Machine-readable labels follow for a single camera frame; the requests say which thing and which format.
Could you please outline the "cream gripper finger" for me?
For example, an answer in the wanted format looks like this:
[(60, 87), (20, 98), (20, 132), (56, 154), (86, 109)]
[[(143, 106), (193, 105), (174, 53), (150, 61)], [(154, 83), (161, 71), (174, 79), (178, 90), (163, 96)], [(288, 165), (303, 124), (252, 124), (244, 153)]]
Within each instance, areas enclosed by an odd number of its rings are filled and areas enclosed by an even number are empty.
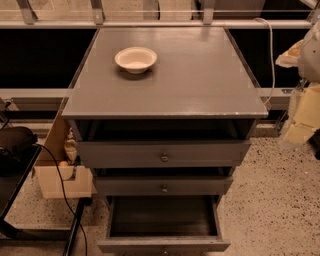
[(284, 140), (292, 144), (306, 143), (320, 129), (320, 84), (304, 89)]
[(276, 64), (284, 68), (297, 67), (302, 43), (302, 40), (296, 42), (287, 51), (279, 55)]

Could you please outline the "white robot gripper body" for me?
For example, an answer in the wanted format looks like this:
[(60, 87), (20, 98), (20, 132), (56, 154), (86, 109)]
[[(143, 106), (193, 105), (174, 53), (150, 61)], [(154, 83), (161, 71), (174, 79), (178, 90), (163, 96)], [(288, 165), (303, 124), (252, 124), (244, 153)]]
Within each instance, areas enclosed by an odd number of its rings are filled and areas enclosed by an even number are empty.
[(298, 73), (309, 82), (320, 82), (320, 20), (303, 39), (298, 57)]

